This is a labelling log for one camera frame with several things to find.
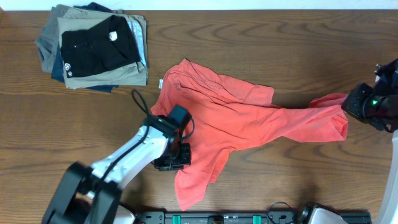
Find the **red soccer t-shirt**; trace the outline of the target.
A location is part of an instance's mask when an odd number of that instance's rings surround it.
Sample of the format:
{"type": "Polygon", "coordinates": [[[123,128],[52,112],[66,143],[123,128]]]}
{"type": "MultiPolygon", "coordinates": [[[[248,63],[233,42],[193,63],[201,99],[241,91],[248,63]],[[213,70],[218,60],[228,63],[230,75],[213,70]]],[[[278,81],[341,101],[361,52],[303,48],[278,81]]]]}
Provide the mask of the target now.
{"type": "Polygon", "coordinates": [[[191,163],[175,176],[181,210],[203,200],[207,186],[216,182],[233,151],[259,147],[279,137],[298,142],[346,139],[348,119],[341,107],[345,94],[316,98],[304,109],[274,105],[273,95],[272,87],[221,75],[189,60],[166,72],[152,113],[167,115],[179,105],[194,120],[186,127],[191,163]]]}

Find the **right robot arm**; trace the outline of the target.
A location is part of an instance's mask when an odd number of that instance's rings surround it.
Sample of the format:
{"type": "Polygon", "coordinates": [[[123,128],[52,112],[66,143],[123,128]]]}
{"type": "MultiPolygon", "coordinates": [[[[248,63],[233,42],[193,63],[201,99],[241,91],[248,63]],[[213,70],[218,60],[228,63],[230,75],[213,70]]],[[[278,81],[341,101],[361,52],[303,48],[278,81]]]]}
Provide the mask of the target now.
{"type": "Polygon", "coordinates": [[[341,108],[358,121],[392,134],[392,160],[384,196],[374,220],[377,224],[397,223],[397,60],[376,65],[375,85],[357,85],[341,108]]]}

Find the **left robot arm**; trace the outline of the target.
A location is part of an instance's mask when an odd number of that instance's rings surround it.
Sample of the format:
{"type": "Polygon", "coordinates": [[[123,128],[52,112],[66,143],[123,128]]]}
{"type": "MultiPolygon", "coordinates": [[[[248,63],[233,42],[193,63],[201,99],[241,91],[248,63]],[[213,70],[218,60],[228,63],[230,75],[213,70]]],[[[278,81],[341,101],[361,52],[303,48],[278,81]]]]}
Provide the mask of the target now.
{"type": "Polygon", "coordinates": [[[190,114],[150,116],[137,134],[110,156],[64,173],[42,223],[112,223],[124,188],[145,168],[179,170],[190,164],[191,151],[182,135],[190,114]]]}

